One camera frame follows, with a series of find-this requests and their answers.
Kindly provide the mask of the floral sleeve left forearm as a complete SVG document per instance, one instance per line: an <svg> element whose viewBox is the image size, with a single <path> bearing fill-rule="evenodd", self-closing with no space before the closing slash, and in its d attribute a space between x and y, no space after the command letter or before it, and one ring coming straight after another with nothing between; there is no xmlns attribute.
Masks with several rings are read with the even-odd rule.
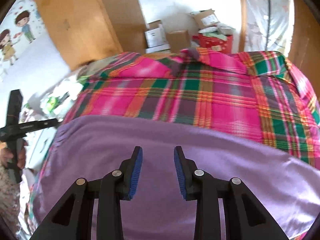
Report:
<svg viewBox="0 0 320 240"><path fill-rule="evenodd" d="M16 234L20 230L20 186L12 182L4 166L1 165L1 216L9 229Z"/></svg>

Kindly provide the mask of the person left hand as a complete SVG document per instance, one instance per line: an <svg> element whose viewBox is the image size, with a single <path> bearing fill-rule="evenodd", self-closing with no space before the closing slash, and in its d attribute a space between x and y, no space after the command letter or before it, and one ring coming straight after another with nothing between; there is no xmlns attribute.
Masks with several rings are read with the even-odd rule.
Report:
<svg viewBox="0 0 320 240"><path fill-rule="evenodd" d="M20 169L24 169L25 162L26 162L26 149L25 147L28 146L28 143L23 140L23 147L20 152L17 154L17 166ZM7 167L8 161L14 157L14 154L7 148L7 144L1 142L1 165Z"/></svg>

